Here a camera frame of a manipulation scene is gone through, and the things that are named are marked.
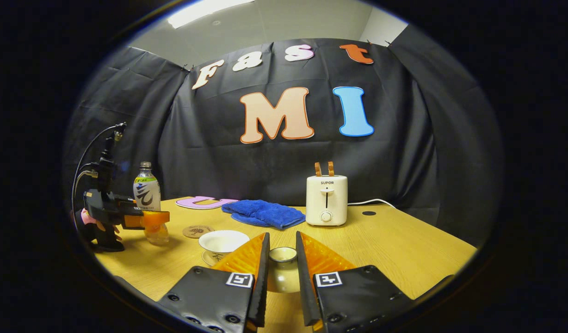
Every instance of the white toaster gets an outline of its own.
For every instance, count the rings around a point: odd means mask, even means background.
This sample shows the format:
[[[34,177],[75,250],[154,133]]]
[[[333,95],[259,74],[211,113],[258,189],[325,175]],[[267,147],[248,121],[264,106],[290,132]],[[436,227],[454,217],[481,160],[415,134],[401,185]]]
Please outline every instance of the white toaster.
[[[339,175],[308,177],[306,215],[310,225],[343,225],[348,215],[348,178]]]

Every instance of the power cord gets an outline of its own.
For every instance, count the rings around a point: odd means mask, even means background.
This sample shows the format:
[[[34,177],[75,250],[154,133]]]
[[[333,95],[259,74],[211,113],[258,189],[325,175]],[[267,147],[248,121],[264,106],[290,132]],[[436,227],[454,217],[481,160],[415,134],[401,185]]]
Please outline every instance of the power cord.
[[[367,201],[365,201],[365,202],[349,203],[348,206],[350,206],[350,205],[356,205],[356,204],[371,203],[371,202],[382,202],[382,203],[386,203],[386,204],[388,204],[389,206],[395,208],[395,206],[393,206],[392,204],[390,204],[390,203],[388,203],[388,202],[386,202],[385,200],[382,200],[382,199],[372,199],[372,200],[367,200]]]

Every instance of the black backdrop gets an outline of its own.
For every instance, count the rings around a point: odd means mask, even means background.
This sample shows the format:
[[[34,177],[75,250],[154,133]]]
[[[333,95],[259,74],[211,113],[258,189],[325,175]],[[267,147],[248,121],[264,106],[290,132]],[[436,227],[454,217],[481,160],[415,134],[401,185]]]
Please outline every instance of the black backdrop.
[[[284,59],[284,50],[299,44],[310,45],[315,56]],[[340,49],[345,44],[366,49],[374,63],[353,61]],[[234,72],[237,59],[252,51],[261,51],[263,63]],[[200,69],[220,59],[225,63],[208,83],[192,89]],[[240,141],[243,95],[262,93],[276,105],[286,89],[299,86],[309,90],[312,137],[269,139],[258,125],[262,141]],[[374,133],[340,133],[345,117],[332,93],[337,86],[364,90]],[[199,195],[304,206],[314,162],[332,160],[336,174],[349,179],[349,202],[383,198],[475,246],[487,236],[500,200],[502,151],[493,110],[470,74],[411,26],[390,47],[332,38],[278,41],[209,59],[191,73],[126,47],[102,66],[75,109],[65,148],[67,187],[89,138],[119,122],[128,123],[114,152],[113,190],[122,194],[131,194],[139,162],[150,160],[164,199]],[[96,160],[102,142],[86,161]]]

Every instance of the peach letter m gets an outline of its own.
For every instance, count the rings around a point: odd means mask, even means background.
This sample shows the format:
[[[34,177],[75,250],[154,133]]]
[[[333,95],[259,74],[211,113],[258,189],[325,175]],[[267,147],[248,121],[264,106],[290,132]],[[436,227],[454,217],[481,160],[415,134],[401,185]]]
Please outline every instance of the peach letter m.
[[[245,105],[245,134],[241,136],[241,142],[256,143],[263,139],[257,128],[258,123],[263,126],[270,139],[275,139],[283,120],[286,121],[286,127],[282,131],[284,139],[312,137],[315,131],[309,126],[305,108],[305,97],[308,93],[309,89],[304,87],[288,88],[280,96],[276,107],[260,92],[241,97],[240,101]]]

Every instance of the blue towel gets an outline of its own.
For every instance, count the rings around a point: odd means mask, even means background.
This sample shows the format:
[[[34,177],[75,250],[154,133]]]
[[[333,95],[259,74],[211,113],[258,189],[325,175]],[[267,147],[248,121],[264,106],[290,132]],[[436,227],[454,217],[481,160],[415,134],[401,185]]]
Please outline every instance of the blue towel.
[[[222,205],[222,211],[231,213],[239,222],[254,226],[273,226],[280,230],[305,221],[305,214],[292,207],[263,200],[241,200]]]

